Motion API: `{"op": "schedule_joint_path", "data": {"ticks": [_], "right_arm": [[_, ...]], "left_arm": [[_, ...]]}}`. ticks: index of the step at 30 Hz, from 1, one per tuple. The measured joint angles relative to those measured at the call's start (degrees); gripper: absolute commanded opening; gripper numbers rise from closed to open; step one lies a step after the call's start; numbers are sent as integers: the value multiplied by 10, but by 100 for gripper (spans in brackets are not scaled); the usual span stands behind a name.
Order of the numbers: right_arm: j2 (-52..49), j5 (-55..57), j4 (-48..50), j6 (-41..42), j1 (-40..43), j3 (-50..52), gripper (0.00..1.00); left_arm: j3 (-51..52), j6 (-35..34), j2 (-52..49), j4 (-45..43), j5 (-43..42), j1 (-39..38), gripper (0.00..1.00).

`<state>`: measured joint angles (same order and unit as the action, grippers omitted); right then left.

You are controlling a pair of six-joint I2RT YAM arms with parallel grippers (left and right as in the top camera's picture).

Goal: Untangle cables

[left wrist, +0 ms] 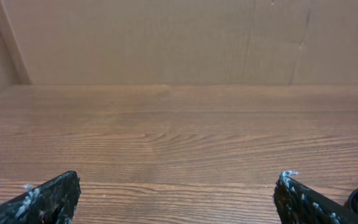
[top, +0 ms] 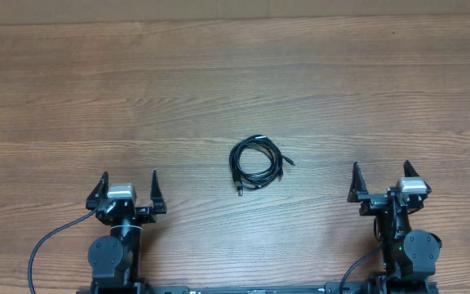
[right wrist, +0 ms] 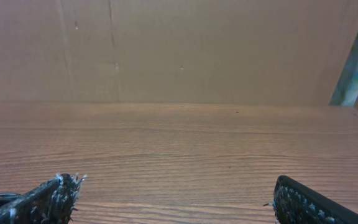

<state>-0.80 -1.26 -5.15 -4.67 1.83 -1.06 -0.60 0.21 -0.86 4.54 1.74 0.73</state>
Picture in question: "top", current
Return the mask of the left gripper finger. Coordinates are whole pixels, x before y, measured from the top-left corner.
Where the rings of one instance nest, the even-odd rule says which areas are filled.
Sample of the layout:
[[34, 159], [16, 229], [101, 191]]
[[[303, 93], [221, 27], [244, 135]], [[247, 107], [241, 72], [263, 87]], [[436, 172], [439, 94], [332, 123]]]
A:
[[94, 211], [106, 197], [109, 189], [109, 174], [105, 171], [98, 184], [86, 198], [86, 209]]
[[156, 170], [153, 170], [150, 199], [153, 202], [153, 214], [166, 214], [166, 203], [159, 186]]

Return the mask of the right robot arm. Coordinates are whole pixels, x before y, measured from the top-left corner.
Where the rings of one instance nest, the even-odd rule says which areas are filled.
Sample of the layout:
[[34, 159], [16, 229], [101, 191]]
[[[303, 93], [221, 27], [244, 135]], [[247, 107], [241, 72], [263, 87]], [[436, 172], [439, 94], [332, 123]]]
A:
[[[437, 293], [428, 278], [436, 273], [441, 239], [428, 231], [412, 229], [409, 216], [424, 207], [432, 188], [413, 168], [403, 164], [404, 176], [383, 194], [371, 194], [359, 163], [352, 167], [347, 201], [361, 205], [361, 216], [373, 216], [374, 235], [379, 247], [356, 261], [339, 283], [340, 293]], [[384, 270], [364, 283], [352, 285], [349, 275], [363, 262], [381, 254]]]

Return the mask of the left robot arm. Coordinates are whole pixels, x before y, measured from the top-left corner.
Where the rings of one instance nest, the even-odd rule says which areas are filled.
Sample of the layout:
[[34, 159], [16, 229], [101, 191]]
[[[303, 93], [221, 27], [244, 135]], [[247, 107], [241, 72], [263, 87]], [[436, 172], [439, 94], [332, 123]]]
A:
[[108, 235], [90, 245], [87, 258], [92, 268], [91, 293], [153, 293], [149, 283], [140, 277], [142, 225], [155, 223], [166, 213], [166, 204], [159, 187], [157, 173], [152, 175], [152, 204], [136, 205], [132, 183], [109, 184], [104, 172], [86, 199], [90, 210], [102, 224], [108, 225]]

